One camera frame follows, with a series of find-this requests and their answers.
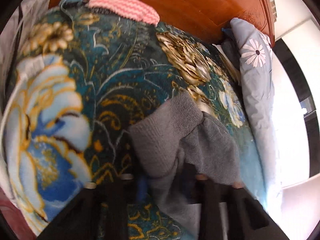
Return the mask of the grey sweater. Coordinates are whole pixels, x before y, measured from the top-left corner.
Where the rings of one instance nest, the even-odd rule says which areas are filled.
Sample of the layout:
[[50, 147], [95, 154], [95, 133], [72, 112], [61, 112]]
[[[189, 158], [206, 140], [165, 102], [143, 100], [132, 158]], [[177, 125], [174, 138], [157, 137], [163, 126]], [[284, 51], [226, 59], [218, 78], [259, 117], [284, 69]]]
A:
[[239, 150], [225, 126], [202, 112], [189, 93], [167, 100], [129, 127], [135, 153], [148, 176], [159, 209], [193, 236], [199, 234], [200, 206], [179, 189], [185, 163], [225, 185], [240, 182]]

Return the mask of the teal floral bed blanket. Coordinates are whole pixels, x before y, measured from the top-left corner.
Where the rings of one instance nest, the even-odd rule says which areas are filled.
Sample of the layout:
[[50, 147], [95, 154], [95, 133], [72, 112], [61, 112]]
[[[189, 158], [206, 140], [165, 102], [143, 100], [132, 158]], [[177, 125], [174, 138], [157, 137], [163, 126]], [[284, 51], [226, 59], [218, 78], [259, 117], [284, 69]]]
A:
[[49, 10], [29, 30], [5, 91], [9, 191], [39, 234], [86, 186], [145, 176], [127, 206], [129, 239], [195, 239], [156, 205], [129, 127], [187, 92], [234, 138], [241, 182], [262, 204], [265, 181], [241, 90], [215, 47], [82, 4]]

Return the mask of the white black-striped wardrobe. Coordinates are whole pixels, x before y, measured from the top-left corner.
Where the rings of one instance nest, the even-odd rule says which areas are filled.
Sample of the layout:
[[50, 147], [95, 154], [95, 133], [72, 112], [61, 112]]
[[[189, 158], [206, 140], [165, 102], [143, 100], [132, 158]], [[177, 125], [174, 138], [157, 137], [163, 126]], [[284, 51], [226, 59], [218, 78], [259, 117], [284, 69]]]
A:
[[278, 143], [285, 187], [319, 174], [319, 26], [306, 20], [273, 47], [276, 123], [285, 122]]

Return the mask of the light blue floral duvet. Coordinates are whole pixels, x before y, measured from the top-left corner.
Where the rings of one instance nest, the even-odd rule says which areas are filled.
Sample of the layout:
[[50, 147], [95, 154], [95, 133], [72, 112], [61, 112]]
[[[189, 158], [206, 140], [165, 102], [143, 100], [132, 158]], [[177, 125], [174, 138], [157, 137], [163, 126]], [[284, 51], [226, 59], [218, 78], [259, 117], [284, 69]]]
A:
[[242, 96], [249, 123], [260, 154], [266, 204], [281, 204], [283, 191], [276, 168], [276, 149], [272, 124], [274, 86], [270, 38], [253, 24], [240, 18], [231, 20], [231, 28], [240, 53]]

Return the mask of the pink white striped cloth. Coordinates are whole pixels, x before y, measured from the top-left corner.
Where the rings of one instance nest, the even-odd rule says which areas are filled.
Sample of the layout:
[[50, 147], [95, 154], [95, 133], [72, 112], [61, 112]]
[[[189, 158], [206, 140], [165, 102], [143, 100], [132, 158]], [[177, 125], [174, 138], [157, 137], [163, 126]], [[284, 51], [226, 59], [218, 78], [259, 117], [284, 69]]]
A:
[[157, 26], [160, 16], [153, 7], [140, 0], [88, 0], [89, 8], [103, 8], [121, 17]]

